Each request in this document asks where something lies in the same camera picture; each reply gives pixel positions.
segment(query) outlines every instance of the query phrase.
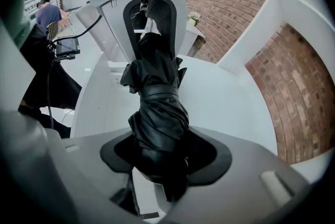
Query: black rubber mat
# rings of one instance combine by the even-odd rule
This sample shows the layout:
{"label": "black rubber mat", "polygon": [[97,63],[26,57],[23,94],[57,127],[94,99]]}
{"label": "black rubber mat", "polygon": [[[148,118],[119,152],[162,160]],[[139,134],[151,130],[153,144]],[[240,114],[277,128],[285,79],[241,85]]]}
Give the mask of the black rubber mat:
{"label": "black rubber mat", "polygon": [[[189,131],[185,137],[189,186],[212,184],[228,171],[232,156],[226,145],[199,132]],[[113,171],[131,173],[135,158],[131,132],[104,144],[100,155]]]}

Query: man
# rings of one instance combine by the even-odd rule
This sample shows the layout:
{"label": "man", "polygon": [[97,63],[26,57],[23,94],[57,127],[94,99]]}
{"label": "man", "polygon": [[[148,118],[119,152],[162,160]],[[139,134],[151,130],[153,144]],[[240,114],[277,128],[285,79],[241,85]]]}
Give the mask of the man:
{"label": "man", "polygon": [[58,6],[50,4],[50,0],[41,0],[39,2],[40,9],[36,13],[36,23],[44,27],[62,20],[61,11]]}

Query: chair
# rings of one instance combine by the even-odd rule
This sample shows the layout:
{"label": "chair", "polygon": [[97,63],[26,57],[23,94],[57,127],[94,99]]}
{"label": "chair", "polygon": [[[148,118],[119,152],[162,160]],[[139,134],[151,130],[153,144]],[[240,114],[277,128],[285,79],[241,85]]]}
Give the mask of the chair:
{"label": "chair", "polygon": [[48,39],[52,40],[54,37],[56,37],[58,33],[58,21],[48,24],[47,29],[48,29]]}

